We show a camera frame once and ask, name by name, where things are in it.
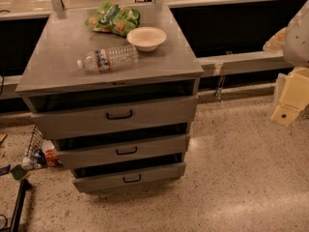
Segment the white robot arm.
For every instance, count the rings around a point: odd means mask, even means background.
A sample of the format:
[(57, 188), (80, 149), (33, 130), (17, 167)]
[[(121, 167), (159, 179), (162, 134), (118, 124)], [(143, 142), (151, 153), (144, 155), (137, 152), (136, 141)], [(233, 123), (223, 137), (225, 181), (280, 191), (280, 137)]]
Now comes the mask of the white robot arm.
[(264, 44), (263, 50), (282, 53), (284, 60), (294, 67), (288, 74), (278, 75), (278, 101), (270, 117), (273, 123), (289, 125), (309, 104), (309, 1), (287, 27)]

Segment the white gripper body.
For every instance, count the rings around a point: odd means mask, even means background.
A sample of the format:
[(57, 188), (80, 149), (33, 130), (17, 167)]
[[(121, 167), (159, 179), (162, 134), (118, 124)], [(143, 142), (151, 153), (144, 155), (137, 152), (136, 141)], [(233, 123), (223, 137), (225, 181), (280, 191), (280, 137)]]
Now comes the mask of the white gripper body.
[(274, 91), (275, 109), (288, 109), (299, 113), (309, 103), (309, 69), (295, 67), (288, 74), (277, 76)]

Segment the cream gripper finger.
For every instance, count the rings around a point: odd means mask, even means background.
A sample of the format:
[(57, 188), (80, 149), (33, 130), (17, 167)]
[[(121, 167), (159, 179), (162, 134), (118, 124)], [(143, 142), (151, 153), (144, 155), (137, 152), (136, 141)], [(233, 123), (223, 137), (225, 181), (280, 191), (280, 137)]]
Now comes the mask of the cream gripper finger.
[(287, 126), (292, 123), (299, 114), (299, 111), (294, 110), (291, 107), (278, 104), (270, 116), (270, 121), (277, 125)]
[(263, 46), (263, 51), (280, 52), (283, 50), (286, 28), (282, 28), (274, 34)]

